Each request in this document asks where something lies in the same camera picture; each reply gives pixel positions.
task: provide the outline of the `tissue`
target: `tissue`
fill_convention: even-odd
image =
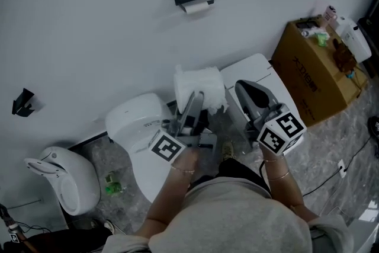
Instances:
[[[224,112],[228,107],[225,99],[224,81],[216,67],[197,71],[183,71],[181,66],[176,66],[174,86],[176,102],[181,114],[183,114],[192,92],[195,94],[204,93],[202,110],[208,110],[211,115],[215,114],[222,106]]]

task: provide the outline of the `black shoe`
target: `black shoe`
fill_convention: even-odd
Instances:
[[[376,139],[379,139],[379,117],[372,116],[367,121],[368,131]]]

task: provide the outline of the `power socket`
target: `power socket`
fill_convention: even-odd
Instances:
[[[341,176],[341,178],[345,177],[346,176],[346,172],[345,172],[346,168],[345,168],[345,163],[343,162],[342,159],[338,162],[337,166],[338,166],[338,170],[340,167],[342,167],[342,169],[339,170],[339,175]]]

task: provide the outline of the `toilet tank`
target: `toilet tank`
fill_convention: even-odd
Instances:
[[[154,93],[143,94],[108,113],[105,126],[109,137],[128,151],[136,142],[153,136],[163,119],[171,119],[168,106]]]

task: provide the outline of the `marble floor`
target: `marble floor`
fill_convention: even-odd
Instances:
[[[375,157],[377,142],[369,139],[367,119],[379,115],[379,80],[370,80],[368,86],[345,111],[310,127],[302,144],[287,155],[291,171],[303,194],[317,188],[337,170],[343,159],[351,161],[347,176],[336,174],[315,192],[305,196],[308,208],[317,214],[339,213],[347,223],[359,218],[368,208],[377,208],[379,203],[379,159]],[[256,172],[262,162],[258,148],[252,149],[236,130],[227,114],[217,113],[210,117],[210,129],[218,135],[217,151],[225,140],[234,144],[237,159]],[[72,220],[97,217],[110,219],[124,233],[132,233],[140,227],[150,206],[134,179],[128,154],[118,144],[102,137],[76,150],[95,166],[101,184],[102,197],[97,207],[82,217]],[[220,154],[203,155],[199,175],[217,172]],[[105,192],[105,176],[114,171],[123,192],[108,196]],[[75,222],[79,228],[88,223]]]

